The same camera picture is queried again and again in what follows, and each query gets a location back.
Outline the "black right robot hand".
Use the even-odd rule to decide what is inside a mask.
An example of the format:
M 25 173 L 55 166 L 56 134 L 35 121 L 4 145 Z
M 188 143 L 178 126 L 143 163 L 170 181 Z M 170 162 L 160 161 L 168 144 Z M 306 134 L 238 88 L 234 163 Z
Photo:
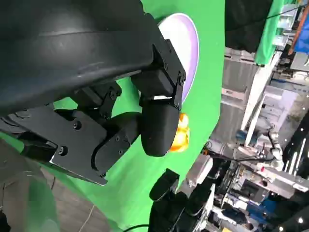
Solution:
M 158 178 L 149 197 L 153 201 L 149 232 L 199 232 L 213 203 L 215 185 L 205 179 L 187 196 L 176 192 L 179 175 L 170 169 Z

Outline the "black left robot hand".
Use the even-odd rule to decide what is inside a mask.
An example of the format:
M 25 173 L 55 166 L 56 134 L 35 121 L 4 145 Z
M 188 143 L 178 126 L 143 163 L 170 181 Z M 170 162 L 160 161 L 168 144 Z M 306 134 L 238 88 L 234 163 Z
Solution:
M 137 138 L 166 155 L 185 79 L 139 0 L 0 3 L 0 129 L 58 171 L 105 185 Z

